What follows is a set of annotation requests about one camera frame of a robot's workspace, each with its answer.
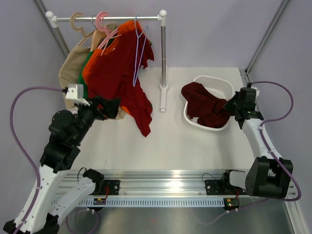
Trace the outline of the dark maroon t shirt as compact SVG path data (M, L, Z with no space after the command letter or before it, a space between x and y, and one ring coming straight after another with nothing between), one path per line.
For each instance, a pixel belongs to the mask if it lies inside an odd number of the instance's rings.
M182 87L181 94L188 102L187 114L197 118L199 125L210 128L222 128L231 114L224 109L226 100L215 97L204 86L197 82Z

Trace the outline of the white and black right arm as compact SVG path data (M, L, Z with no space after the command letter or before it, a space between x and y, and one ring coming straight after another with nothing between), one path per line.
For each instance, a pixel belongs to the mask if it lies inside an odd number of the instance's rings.
M265 129L264 118L255 109L256 90L243 87L226 102L224 109L234 115L251 146L254 162L247 171L226 170L220 187L227 194L237 188L249 196L284 199L287 196L293 164L275 149Z

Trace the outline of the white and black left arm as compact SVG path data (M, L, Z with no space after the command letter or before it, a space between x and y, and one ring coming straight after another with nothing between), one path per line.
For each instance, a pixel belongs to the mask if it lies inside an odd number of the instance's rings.
M50 138L36 169L37 180L21 213L5 223L8 234L56 234L67 215L88 195L108 194L104 175L88 169L78 183L55 205L57 188L68 174L79 146L96 119L107 120L118 114L120 99L90 98L78 105L77 114L61 110L54 114L49 126Z

